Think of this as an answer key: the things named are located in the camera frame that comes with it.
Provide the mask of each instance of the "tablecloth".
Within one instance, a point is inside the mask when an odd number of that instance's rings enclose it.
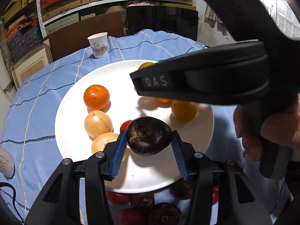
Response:
[[[54,122],[58,106],[67,91],[84,75],[106,64],[130,59],[162,60],[205,49],[193,40],[163,31],[143,30],[135,35],[108,37],[109,53],[100,59],[93,56],[91,47],[61,58],[27,78],[17,91],[7,112],[0,145],[12,154],[16,173],[12,178],[0,174],[1,182],[16,189],[17,209],[25,218],[40,190],[62,161],[56,145]],[[263,178],[259,163],[243,158],[241,140],[235,135],[233,111],[235,106],[213,106],[214,134],[206,155],[216,161],[234,159],[244,167],[256,191],[275,221],[286,203],[289,191],[282,181]],[[0,192],[10,209],[12,191]],[[175,201],[168,189],[155,194],[157,201],[177,202],[185,212],[189,201]],[[111,204],[115,222],[124,207]],[[216,223],[218,204],[213,206],[211,224]],[[87,224],[84,199],[84,180],[80,182],[80,211],[82,223]]]

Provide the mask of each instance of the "black cord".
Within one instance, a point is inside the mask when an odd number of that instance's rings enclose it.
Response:
[[[19,217],[21,218],[21,222],[24,223],[23,218],[21,217],[20,213],[18,212],[18,210],[16,208],[16,196],[17,196],[16,189],[11,184],[5,183],[5,182],[0,182],[0,188],[1,187],[9,187],[13,190],[13,207],[14,207],[15,211],[17,212],[17,214],[19,215]]]

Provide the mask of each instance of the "picture frame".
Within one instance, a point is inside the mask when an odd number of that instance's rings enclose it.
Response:
[[[11,67],[13,81],[17,89],[32,74],[52,63],[50,46],[45,42],[33,49]]]

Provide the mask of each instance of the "white plate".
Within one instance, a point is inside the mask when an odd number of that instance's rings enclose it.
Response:
[[[129,74],[150,60],[128,60],[100,67],[74,84],[62,99],[55,119],[57,147],[63,158],[74,162],[88,159],[92,138],[84,129],[88,110],[83,93],[91,85],[102,85],[110,93],[111,106],[106,114],[111,118],[114,132],[126,120],[141,116],[161,119],[177,130],[181,139],[191,143],[196,151],[205,153],[212,139],[214,116],[211,105],[199,104],[196,117],[187,124],[176,122],[171,116],[170,104],[140,97],[134,90]],[[119,175],[113,182],[105,182],[107,190],[119,193],[142,193],[168,186],[180,178],[177,164],[169,145],[162,152],[139,156],[128,147],[129,155],[122,163]]]

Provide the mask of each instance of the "white paper cup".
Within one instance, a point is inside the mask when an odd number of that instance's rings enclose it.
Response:
[[[108,52],[107,32],[88,37],[95,58],[101,58]]]
[[[15,171],[14,159],[5,149],[0,148],[0,172],[11,178]]]

